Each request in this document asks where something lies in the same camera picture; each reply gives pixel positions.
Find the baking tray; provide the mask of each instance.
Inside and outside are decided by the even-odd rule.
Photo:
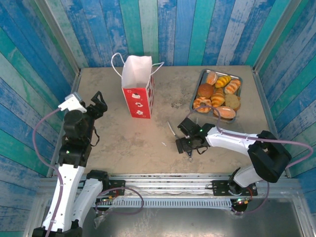
[[[217,76],[218,77],[221,77],[221,76],[231,76],[232,79],[238,79],[241,81],[241,85],[240,87],[238,88],[238,90],[234,93],[236,96],[239,96],[240,97],[240,93],[241,93],[241,88],[242,88],[242,84],[243,84],[243,81],[240,77],[237,77],[237,76],[234,76],[234,75],[231,75],[231,74],[226,74],[226,73],[221,73],[221,72],[218,72],[218,71],[215,71],[215,70],[210,70],[210,69],[203,69],[201,74],[199,75],[199,78],[198,78],[198,81],[197,81],[197,87],[194,91],[194,94],[193,94],[193,98],[191,100],[191,103],[190,103],[190,111],[193,111],[194,108],[193,108],[193,102],[194,100],[197,98],[197,95],[198,95],[198,87],[201,85],[201,84],[204,84],[206,83],[206,78],[207,78],[207,75],[209,72],[211,71],[214,71],[216,72]],[[217,116],[215,116],[213,114],[213,110],[211,110],[210,112],[208,113],[200,113],[200,112],[197,112],[197,111],[194,111],[194,113],[197,113],[197,114],[200,114],[200,115],[204,115],[204,116],[208,116],[208,117],[211,117],[211,118],[214,118],[214,119],[218,119]],[[237,111],[236,111],[236,116],[233,118],[233,119],[226,119],[226,118],[221,118],[221,121],[223,122],[227,122],[227,123],[232,123],[236,120],[236,117],[237,117]]]

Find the bread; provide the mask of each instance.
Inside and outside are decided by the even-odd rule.
[[[237,111],[240,108],[240,101],[238,96],[234,94],[227,94],[225,96],[225,105]]]
[[[210,71],[207,75],[206,83],[208,83],[210,85],[214,85],[216,83],[217,79],[218,79],[218,76],[217,76],[216,72]]]
[[[216,89],[215,93],[211,96],[213,107],[217,108],[225,102],[225,96],[222,88]]]
[[[221,115],[221,118],[224,119],[233,119],[236,117],[236,112],[227,106],[220,106],[217,108],[217,110],[219,111],[219,114]],[[214,115],[218,116],[218,113],[216,110],[214,110]]]
[[[210,99],[203,97],[203,96],[196,98],[193,102],[194,109],[196,109],[200,106],[203,106],[203,105],[212,106],[212,102]],[[208,107],[197,109],[197,111],[200,113],[208,113],[208,112],[210,112],[210,110],[211,110],[211,108],[208,108]]]
[[[231,76],[222,76],[215,83],[216,88],[224,87],[232,80]]]
[[[214,88],[210,84],[207,84],[207,83],[201,84],[197,89],[198,96],[210,98],[213,93],[214,93]]]
[[[233,79],[231,82],[225,87],[226,94],[234,94],[241,85],[241,81],[238,79]]]

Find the beige table surface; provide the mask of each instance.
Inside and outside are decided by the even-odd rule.
[[[101,137],[92,148],[85,172],[100,169],[122,173],[227,173],[250,164],[250,158],[223,148],[211,147],[203,155],[193,152],[193,162],[178,154],[170,122],[177,135],[178,124],[189,112],[189,104],[202,69],[213,69],[243,79],[241,108],[234,123],[222,122],[225,129],[260,133],[269,130],[257,88],[249,66],[163,67],[155,74],[155,100],[151,119],[132,118],[121,90],[120,77],[112,68],[86,68],[82,71],[78,92],[86,102],[100,90],[108,111],[95,122]],[[198,123],[216,120],[202,115],[190,118]]]

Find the paper bag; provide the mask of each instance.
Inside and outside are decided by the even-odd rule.
[[[113,65],[113,58],[119,55],[124,63],[122,75]],[[124,62],[122,55],[116,53],[112,56],[111,65],[121,77],[122,90],[125,100],[133,118],[150,119],[154,104],[154,73],[164,63],[153,64],[151,56],[128,56]],[[153,66],[160,65],[154,72]]]

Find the striped wall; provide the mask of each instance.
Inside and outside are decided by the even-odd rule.
[[[80,68],[254,65],[290,0],[46,0]],[[115,61],[116,66],[122,62]]]
[[[316,1],[302,0],[259,72],[280,139],[316,148]],[[286,146],[293,160],[308,152]],[[316,212],[316,153],[290,168]]]
[[[0,1],[0,236],[20,237],[40,176],[32,132],[71,91],[75,73],[34,0]],[[51,160],[63,114],[37,133]]]

